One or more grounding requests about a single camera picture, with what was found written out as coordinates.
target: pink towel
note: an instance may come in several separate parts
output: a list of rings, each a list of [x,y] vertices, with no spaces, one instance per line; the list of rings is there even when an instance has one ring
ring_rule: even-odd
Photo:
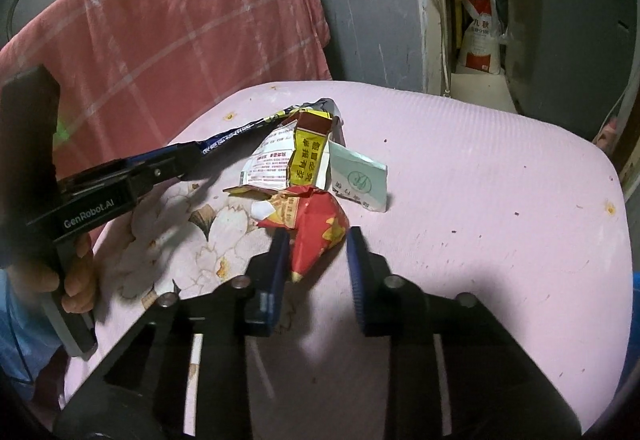
[[[62,87],[59,177],[164,146],[242,88],[328,80],[320,0],[57,0],[0,51]]]

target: blue sleeve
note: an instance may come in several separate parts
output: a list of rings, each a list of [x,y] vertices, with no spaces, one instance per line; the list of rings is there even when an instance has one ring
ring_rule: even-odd
[[[20,358],[16,341],[29,372]],[[0,270],[0,364],[6,375],[14,380],[14,387],[23,399],[33,397],[30,374],[35,380],[60,345],[49,320],[39,309],[28,309],[20,304],[6,272]]]

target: human hand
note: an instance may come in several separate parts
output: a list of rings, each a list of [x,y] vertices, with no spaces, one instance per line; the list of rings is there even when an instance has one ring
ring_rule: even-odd
[[[65,276],[65,295],[62,308],[66,312],[80,314],[94,307],[97,289],[97,272],[91,237],[82,234],[76,239],[76,257]],[[58,274],[38,261],[25,261],[7,269],[15,294],[26,303],[35,303],[36,294],[52,292],[58,288]]]

